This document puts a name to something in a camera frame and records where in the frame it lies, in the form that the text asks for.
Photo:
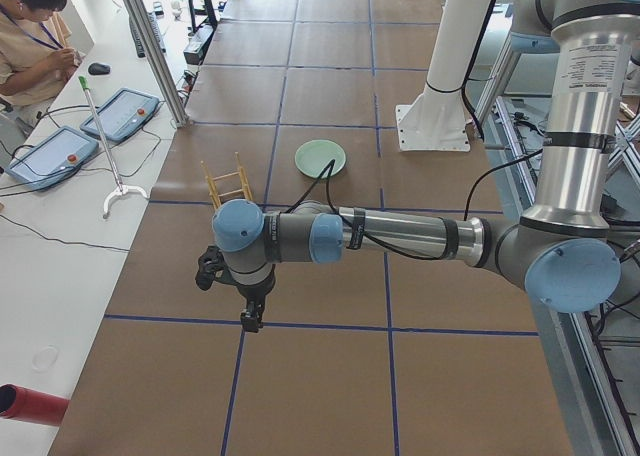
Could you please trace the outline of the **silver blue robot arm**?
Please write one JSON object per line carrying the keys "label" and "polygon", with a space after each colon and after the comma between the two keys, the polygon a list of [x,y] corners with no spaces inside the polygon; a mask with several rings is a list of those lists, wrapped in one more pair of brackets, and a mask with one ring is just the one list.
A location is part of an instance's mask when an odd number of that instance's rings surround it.
{"label": "silver blue robot arm", "polygon": [[344,250],[378,246],[494,272],[560,313],[605,302],[622,269],[600,206],[639,38],[639,0],[516,0],[512,36],[553,41],[559,54],[535,199],[517,223],[335,208],[307,199],[265,213],[236,199],[213,216],[215,242],[199,258],[197,285],[236,287],[246,301],[242,326],[256,332],[278,263],[330,263]]}

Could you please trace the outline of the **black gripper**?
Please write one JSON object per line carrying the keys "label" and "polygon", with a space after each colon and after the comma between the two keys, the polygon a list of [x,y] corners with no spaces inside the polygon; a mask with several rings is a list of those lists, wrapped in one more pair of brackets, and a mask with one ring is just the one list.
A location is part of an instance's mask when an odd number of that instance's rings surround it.
{"label": "black gripper", "polygon": [[245,309],[240,314],[240,322],[245,332],[259,332],[263,328],[262,315],[266,307],[266,297],[274,288],[274,275],[254,285],[237,285],[245,298]]}

